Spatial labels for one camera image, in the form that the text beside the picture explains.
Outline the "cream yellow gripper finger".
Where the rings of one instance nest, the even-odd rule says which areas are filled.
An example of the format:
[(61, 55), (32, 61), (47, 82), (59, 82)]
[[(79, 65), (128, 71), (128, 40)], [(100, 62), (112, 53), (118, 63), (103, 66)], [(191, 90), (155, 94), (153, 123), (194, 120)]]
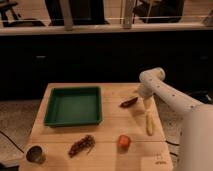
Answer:
[(151, 105), (152, 105), (152, 99), (151, 98), (146, 98), (143, 100), (144, 103), (144, 108), (146, 112), (149, 112), (151, 110)]

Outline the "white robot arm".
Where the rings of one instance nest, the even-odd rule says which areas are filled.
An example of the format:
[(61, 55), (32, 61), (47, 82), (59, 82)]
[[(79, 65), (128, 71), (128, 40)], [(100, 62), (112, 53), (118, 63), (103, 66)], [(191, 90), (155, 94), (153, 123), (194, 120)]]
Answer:
[(143, 99), (160, 97), (183, 118), (176, 171), (213, 171), (213, 105), (205, 104), (164, 83), (161, 67), (140, 73)]

